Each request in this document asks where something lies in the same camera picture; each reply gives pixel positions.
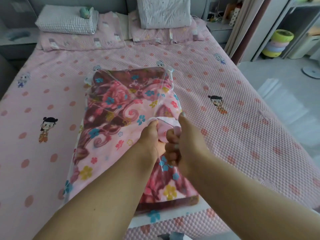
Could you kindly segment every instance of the white pillow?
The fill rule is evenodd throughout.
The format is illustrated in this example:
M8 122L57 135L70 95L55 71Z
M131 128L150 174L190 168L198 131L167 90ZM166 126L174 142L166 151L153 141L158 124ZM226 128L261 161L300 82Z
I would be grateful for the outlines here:
M121 27L123 39L124 40L130 40L130 38L129 38L129 24L128 24L128 20L129 19L128 19L128 15L121 14L121 13L118 13L118 12L116 12L116 14L118 15L118 17L120 19L120 27Z
M99 12L90 9L90 18L80 17L81 7L45 5L35 24L43 32L73 35L93 35L96 32Z
M137 0L142 29L191 25L190 0Z

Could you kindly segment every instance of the pink bedsheet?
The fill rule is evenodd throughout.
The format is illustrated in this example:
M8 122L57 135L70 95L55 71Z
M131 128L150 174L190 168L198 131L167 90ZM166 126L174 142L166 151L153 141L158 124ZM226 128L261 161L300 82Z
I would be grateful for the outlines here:
M34 51L0 102L0 239L31 239L61 205L85 107L83 80L98 65L172 66L174 92L215 155L286 197L318 207L319 169L210 33L204 36L188 45ZM228 228L207 209L129 229L125 238L173 230L194 238Z

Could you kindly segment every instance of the pink fabric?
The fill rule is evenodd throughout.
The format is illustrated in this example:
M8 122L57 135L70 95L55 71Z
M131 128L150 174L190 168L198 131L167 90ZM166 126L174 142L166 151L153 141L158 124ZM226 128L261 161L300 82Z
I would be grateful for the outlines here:
M131 30L134 44L173 44L190 42L192 40L204 40L197 23L192 19L190 27L169 28L169 29L142 29L137 11L129 13L129 30Z
M118 49L126 46L119 17L113 12L99 14L97 31L93 35L40 31L40 41L44 51L92 51Z
M67 200L118 161L139 139L150 118L162 116L178 119L181 112L178 97L172 90L171 72L162 67L98 70L91 80L82 133L67 179ZM154 166L137 212L189 205L190 200L178 199L197 195L186 178L161 156Z
M0 238L31 239L62 204L79 124L85 74L171 65L174 92L209 149L251 178L308 208L320 205L320 171L209 31L190 44L122 49L35 50L0 102ZM18 87L21 79L26 81ZM221 96L221 114L208 98ZM58 119L39 143L44 117ZM126 239L178 231L197 238L228 231L212 209L129 229Z

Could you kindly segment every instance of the pillow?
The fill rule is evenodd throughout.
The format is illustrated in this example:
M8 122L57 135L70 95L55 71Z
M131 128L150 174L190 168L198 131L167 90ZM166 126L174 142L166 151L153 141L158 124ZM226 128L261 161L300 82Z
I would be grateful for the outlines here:
M45 5L35 24L41 31L52 33L92 35L96 32L98 11L90 9L90 18L80 17L81 7Z
M91 51L118 49L126 46L117 14L99 14L97 32L94 35L40 32L44 51Z
M179 28L191 25L190 0L137 0L141 28Z
M128 24L128 15L124 15L121 13L116 12L120 19L120 27L121 27L121 32L124 40L130 40L129 39L129 24Z
M170 29L142 29L137 11L129 13L129 30L131 30L134 44L173 44L193 40L204 40L205 37L198 32L195 20L189 27Z

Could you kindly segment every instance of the plastic bag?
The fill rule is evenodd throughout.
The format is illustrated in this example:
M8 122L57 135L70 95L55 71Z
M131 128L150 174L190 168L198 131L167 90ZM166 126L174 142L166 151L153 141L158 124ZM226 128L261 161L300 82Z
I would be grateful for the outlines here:
M150 118L178 118L182 110L173 92L170 70L163 67L98 70L86 77L89 87L87 107L66 183L64 203L134 145ZM155 163L136 212L194 205L197 199L198 193L190 182L162 156Z

